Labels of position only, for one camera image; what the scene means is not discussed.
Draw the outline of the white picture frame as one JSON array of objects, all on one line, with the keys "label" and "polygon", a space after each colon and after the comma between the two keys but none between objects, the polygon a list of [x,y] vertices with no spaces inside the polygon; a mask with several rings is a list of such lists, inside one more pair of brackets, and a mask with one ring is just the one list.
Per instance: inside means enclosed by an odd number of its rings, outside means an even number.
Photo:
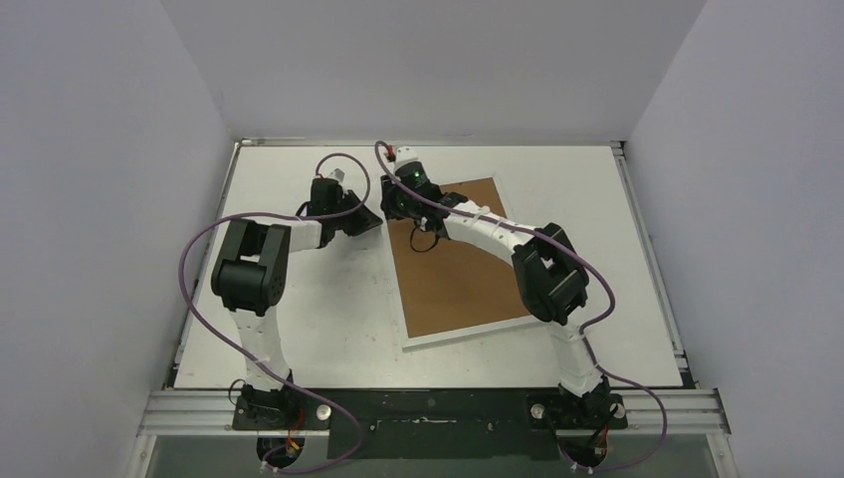
[{"label": "white picture frame", "polygon": [[470,244],[438,239],[410,220],[386,222],[407,351],[522,329],[540,322],[524,307],[512,267]]}]

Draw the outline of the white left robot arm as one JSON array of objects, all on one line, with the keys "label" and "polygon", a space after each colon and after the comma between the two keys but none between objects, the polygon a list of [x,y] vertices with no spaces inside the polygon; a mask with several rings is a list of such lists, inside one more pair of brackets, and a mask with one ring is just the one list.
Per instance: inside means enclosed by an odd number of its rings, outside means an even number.
[{"label": "white left robot arm", "polygon": [[298,405],[282,391],[285,385],[280,381],[293,379],[282,352],[277,319],[289,256],[321,249],[338,232],[356,237],[383,224],[342,185],[338,169],[313,179],[305,212],[311,220],[290,224],[231,220],[211,276],[212,292],[234,320],[241,347],[252,355],[246,359],[243,392],[248,398],[260,400],[259,416],[276,429],[295,420]]}]

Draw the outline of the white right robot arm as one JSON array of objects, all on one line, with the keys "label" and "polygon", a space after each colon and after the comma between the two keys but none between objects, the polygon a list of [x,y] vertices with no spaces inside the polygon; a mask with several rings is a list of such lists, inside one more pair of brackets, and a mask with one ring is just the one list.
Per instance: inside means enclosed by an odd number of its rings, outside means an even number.
[{"label": "white right robot arm", "polygon": [[433,183],[418,155],[408,147],[380,161],[381,209],[389,220],[410,220],[439,239],[469,244],[513,268],[519,296],[527,311],[547,323],[555,340],[559,385],[569,392],[562,403],[565,419],[590,425],[602,413],[593,391],[602,373],[588,353],[582,333],[569,316],[587,301],[588,274],[571,257],[573,248],[554,223],[535,228],[495,214],[457,192]]}]

